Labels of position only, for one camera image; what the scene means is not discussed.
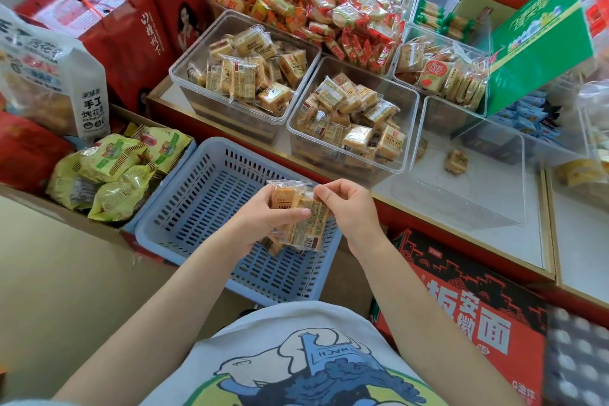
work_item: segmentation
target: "blue plastic basket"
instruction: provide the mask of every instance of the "blue plastic basket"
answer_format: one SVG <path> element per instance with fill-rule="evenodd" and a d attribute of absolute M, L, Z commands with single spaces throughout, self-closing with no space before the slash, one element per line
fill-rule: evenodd
<path fill-rule="evenodd" d="M 304 178 L 232 141 L 210 138 L 148 208 L 135 237 L 150 252 L 180 265 L 266 180 L 273 179 Z M 336 220 L 330 218 L 321 252 L 298 254 L 286 248 L 272 257 L 256 243 L 234 268 L 226 287 L 264 306 L 318 300 L 341 236 Z"/>

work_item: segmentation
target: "yellow-green snack bag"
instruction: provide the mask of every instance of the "yellow-green snack bag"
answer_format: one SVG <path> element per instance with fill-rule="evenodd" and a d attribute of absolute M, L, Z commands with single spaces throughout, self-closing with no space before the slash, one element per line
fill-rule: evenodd
<path fill-rule="evenodd" d="M 148 184 L 156 166 L 134 165 L 115 182 L 102 185 L 87 216 L 91 220 L 125 221 L 133 217 L 148 197 Z"/>
<path fill-rule="evenodd" d="M 110 134 L 95 143 L 93 148 L 83 150 L 83 157 L 75 169 L 93 181 L 113 182 L 129 167 L 140 163 L 140 156 L 143 159 L 146 150 L 147 146 L 139 140 Z"/>
<path fill-rule="evenodd" d="M 95 193 L 100 187 L 98 183 L 80 176 L 74 170 L 81 157 L 81 153 L 69 154 L 57 162 L 46 187 L 47 195 L 70 210 L 91 209 Z"/>
<path fill-rule="evenodd" d="M 139 138 L 148 146 L 150 160 L 156 164 L 158 171 L 165 175 L 173 169 L 184 149 L 193 140 L 177 130 L 144 125 L 138 127 L 133 137 Z"/>

